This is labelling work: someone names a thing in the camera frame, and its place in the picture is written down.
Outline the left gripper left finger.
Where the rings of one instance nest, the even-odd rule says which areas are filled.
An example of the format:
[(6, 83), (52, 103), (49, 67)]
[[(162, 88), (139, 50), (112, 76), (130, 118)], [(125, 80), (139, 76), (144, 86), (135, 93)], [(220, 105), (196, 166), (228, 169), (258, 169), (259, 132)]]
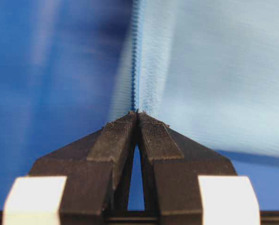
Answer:
[(114, 192), (134, 148), (137, 115), (107, 123), (50, 154), (38, 158), (18, 177), (7, 196), (5, 225), (96, 225), (108, 206), (126, 209), (127, 195)]

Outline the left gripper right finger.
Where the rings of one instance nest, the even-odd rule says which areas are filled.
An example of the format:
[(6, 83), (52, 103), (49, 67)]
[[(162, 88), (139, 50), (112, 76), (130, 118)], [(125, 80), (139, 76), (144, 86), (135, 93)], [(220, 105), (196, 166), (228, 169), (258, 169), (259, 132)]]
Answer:
[(138, 121), (145, 208), (160, 224), (260, 224), (251, 182), (228, 158), (145, 113)]

